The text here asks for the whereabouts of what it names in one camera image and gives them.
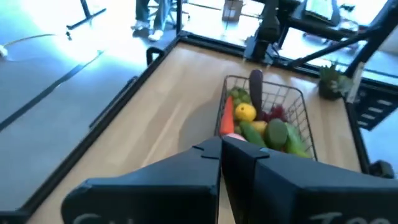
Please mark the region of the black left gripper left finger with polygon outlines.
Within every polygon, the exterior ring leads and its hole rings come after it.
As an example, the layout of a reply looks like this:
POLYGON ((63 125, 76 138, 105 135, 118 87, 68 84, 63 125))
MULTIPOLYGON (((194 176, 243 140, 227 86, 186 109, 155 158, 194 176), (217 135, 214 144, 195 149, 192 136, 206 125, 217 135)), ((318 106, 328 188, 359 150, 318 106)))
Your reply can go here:
POLYGON ((63 200, 64 224, 217 224, 222 140, 118 177, 90 178, 63 200))

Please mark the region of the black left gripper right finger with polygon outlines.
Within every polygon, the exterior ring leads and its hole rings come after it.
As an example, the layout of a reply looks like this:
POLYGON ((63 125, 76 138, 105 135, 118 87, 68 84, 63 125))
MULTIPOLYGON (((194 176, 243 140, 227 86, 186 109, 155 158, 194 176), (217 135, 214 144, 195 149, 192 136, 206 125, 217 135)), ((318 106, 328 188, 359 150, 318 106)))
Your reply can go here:
POLYGON ((228 136, 222 148, 236 224, 398 224, 398 180, 228 136))

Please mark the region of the black wire basket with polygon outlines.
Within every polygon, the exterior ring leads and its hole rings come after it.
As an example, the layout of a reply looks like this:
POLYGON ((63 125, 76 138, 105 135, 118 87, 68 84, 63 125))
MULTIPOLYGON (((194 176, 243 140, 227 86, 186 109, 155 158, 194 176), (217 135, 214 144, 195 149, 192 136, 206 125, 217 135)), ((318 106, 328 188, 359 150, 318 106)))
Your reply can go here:
MULTIPOLYGON (((236 75, 228 75, 224 78, 214 130, 215 135, 220 133, 221 117, 223 115, 227 97, 229 97, 228 91, 234 87, 244 88, 249 93, 249 79, 236 75)), ((303 93, 298 88, 292 86, 263 81, 262 111, 268 113, 275 105, 283 106, 287 122, 296 128, 302 141, 305 143, 305 152, 316 161, 318 158, 313 141, 312 130, 308 121, 308 113, 303 93)))

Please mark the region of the dark green lime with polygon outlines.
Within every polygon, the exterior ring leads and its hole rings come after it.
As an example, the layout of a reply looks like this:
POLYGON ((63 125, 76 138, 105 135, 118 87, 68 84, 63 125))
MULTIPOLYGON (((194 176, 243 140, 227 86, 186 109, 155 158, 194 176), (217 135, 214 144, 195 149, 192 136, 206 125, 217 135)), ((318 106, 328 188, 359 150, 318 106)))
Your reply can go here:
POLYGON ((288 130, 281 119, 273 119, 268 122, 264 132, 264 140, 269 148, 280 151, 286 144, 287 137, 288 130))

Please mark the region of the green cucumber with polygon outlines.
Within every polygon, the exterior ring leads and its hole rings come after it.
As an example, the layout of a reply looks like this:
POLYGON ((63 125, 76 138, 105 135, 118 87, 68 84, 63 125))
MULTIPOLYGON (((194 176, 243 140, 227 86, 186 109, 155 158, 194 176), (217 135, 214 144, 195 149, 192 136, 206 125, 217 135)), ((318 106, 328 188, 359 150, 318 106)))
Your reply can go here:
POLYGON ((246 140, 258 146, 266 147, 266 144, 261 135, 255 130, 254 126, 248 121, 241 121, 239 124, 241 132, 246 140))

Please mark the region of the yellow pear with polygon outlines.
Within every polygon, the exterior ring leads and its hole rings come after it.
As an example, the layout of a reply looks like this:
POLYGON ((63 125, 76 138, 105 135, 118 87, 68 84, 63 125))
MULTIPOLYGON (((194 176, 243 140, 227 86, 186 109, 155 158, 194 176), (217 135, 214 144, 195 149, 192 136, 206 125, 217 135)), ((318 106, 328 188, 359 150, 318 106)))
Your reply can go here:
POLYGON ((265 121, 253 121, 251 123, 251 125, 253 126, 253 128, 261 135, 264 135, 264 132, 266 130, 267 127, 267 122, 265 121))

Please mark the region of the red grape bunch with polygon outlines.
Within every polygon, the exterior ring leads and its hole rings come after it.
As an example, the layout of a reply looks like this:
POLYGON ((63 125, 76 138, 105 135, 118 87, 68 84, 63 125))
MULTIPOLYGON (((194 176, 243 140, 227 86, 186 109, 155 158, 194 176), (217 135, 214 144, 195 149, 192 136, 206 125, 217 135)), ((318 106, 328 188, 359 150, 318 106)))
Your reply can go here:
POLYGON ((273 119, 280 119, 283 122, 287 122, 287 117, 285 115, 285 109, 282 105, 275 105, 271 108, 270 112, 262 112, 262 120, 265 122, 269 122, 273 119))

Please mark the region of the pink peach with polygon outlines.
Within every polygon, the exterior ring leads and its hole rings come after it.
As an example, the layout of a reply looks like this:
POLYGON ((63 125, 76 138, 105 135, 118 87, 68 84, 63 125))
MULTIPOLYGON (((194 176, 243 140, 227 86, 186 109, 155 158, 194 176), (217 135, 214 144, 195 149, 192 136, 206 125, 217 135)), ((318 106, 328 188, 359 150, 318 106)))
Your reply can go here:
POLYGON ((240 134, 236 134, 236 133, 225 134, 223 136, 223 138, 234 138, 234 139, 238 139, 240 141, 246 141, 246 139, 244 137, 242 137, 240 134))

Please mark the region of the red chili pepper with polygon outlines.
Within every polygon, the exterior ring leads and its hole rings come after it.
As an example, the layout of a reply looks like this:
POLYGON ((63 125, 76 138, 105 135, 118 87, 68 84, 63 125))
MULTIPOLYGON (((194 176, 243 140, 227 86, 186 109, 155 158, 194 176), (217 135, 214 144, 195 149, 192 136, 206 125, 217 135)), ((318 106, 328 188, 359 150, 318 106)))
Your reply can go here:
POLYGON ((225 134, 231 134, 234 132, 234 118, 233 118, 233 97, 229 96, 227 97, 224 110, 223 110, 223 115, 221 117, 221 123, 220 123, 220 134, 225 135, 225 134))

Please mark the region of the yellow lemon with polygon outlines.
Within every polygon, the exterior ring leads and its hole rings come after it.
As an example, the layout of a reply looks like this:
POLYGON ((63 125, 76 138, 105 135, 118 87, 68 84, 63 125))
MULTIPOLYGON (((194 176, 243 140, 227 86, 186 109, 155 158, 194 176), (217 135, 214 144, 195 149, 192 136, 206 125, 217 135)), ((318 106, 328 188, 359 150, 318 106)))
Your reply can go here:
POLYGON ((240 121, 254 121, 254 119, 256 118, 256 109, 255 107, 253 107, 253 105, 248 104, 248 103, 240 103, 235 111, 234 111, 234 115, 236 117, 236 119, 240 120, 240 121))

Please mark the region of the purple eggplant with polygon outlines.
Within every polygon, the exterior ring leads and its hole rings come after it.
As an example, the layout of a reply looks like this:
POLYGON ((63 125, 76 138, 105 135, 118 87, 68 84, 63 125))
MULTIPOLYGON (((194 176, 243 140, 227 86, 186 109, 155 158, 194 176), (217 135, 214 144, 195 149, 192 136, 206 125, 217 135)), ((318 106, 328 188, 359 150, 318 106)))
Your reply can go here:
POLYGON ((251 102, 256 110, 256 121, 262 120, 262 81, 263 73, 261 70, 252 70, 249 76, 249 94, 251 102))

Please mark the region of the green grape bunch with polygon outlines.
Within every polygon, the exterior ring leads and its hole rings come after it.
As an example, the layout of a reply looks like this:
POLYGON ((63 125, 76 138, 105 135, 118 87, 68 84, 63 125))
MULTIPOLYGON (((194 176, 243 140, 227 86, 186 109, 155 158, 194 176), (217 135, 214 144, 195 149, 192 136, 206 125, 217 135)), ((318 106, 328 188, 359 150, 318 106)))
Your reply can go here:
POLYGON ((251 104, 251 97, 244 88, 234 87, 228 91, 228 95, 232 96, 235 108, 241 103, 251 104))

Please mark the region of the person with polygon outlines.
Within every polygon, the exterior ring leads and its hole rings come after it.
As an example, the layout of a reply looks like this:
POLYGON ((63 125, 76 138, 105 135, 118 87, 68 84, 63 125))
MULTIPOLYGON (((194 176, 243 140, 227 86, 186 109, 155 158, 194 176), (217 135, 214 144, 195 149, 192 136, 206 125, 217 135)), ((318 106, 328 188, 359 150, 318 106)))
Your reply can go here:
MULTIPOLYGON (((142 30, 150 28, 149 21, 149 1, 136 0, 135 23, 131 26, 132 30, 142 30)), ((153 32, 149 34, 148 39, 156 42, 164 35, 165 23, 170 12, 172 0, 154 0, 158 4, 158 10, 155 13, 153 23, 153 32)))

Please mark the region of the black stand base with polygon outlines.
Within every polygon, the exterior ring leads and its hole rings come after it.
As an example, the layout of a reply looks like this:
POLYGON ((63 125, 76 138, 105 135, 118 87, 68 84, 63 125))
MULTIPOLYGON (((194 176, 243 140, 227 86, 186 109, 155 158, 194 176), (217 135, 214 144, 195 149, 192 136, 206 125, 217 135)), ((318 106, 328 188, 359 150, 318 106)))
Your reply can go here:
POLYGON ((83 9, 83 13, 85 15, 85 18, 83 20, 75 23, 75 24, 67 25, 66 28, 68 30, 76 29, 77 27, 79 27, 79 26, 91 21, 94 17, 99 16, 100 14, 102 14, 102 13, 104 13, 106 11, 106 8, 103 8, 103 9, 99 10, 96 13, 91 13, 86 0, 80 0, 80 4, 81 4, 81 7, 83 9))

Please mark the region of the cardboard box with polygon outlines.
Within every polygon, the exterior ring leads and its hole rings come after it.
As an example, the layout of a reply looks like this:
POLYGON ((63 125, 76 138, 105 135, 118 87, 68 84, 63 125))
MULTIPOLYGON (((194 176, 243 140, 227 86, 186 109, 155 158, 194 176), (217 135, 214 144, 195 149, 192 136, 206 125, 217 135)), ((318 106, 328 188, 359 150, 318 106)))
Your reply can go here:
POLYGON ((225 0, 222 10, 222 21, 238 22, 243 4, 243 0, 225 0))

